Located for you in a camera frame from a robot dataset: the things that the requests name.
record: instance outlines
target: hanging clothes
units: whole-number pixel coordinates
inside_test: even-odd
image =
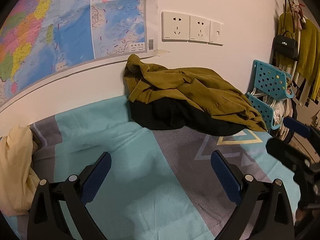
[[[281,34],[283,24],[286,31],[293,33],[292,16],[290,13],[287,13],[285,23],[284,13],[280,15],[279,35]],[[291,38],[289,33],[286,33],[285,36]],[[294,60],[277,53],[276,66],[279,67],[279,64],[293,68]],[[312,84],[314,82],[311,99],[315,100],[320,88],[320,31],[308,19],[306,20],[306,28],[301,30],[299,60],[296,71],[308,80],[309,83]]]
[[[246,96],[211,69],[167,69],[143,63],[132,54],[124,70],[124,80],[131,102],[148,104],[164,97],[185,100],[213,119],[245,125],[255,131],[266,130],[260,113]]]

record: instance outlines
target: wall socket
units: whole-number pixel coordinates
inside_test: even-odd
[[[189,40],[189,15],[174,12],[162,12],[161,17],[163,40]]]
[[[223,45],[223,24],[197,16],[162,12],[162,40],[199,41]]]
[[[190,40],[209,42],[210,21],[197,16],[190,16]]]

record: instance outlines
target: blue plastic shelf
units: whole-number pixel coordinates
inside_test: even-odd
[[[254,60],[253,65],[256,68],[254,86],[257,89],[276,100],[293,98],[292,90],[290,89],[291,94],[288,94],[286,90],[286,75],[291,78],[288,73],[259,60]]]
[[[262,102],[260,99],[252,96],[250,93],[247,93],[249,101],[251,102],[252,107],[254,107],[255,109],[257,109],[260,114],[262,115],[262,119],[264,120],[264,122],[266,123],[267,129],[269,130],[270,128],[272,130],[278,129],[281,124],[282,124],[282,120],[280,122],[280,124],[278,125],[273,125],[273,109],[268,106],[267,104],[265,104],[264,102]]]

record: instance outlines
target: map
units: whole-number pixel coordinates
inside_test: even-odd
[[[144,51],[143,11],[144,0],[91,0],[94,57]]]
[[[0,29],[0,105],[68,67],[147,52],[145,4],[146,0],[19,0]]]

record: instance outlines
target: black handbag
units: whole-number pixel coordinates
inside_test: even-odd
[[[289,7],[290,7],[290,11],[292,12],[292,8],[291,8],[291,4],[290,4],[290,0],[289,1]],[[284,0],[284,7],[287,8],[287,0]],[[289,31],[284,31],[284,24],[285,24],[285,16],[286,16],[286,12],[284,13],[284,21],[283,21],[283,27],[282,27],[282,31],[281,31],[281,35],[277,35],[274,39],[273,39],[273,49],[274,51],[288,57],[291,59],[294,59],[295,61],[298,60],[298,43],[295,40],[295,27],[294,27],[294,20],[292,18],[292,25],[293,25],[293,35],[291,32]],[[286,33],[290,33],[291,38],[288,38],[286,36],[284,36]]]

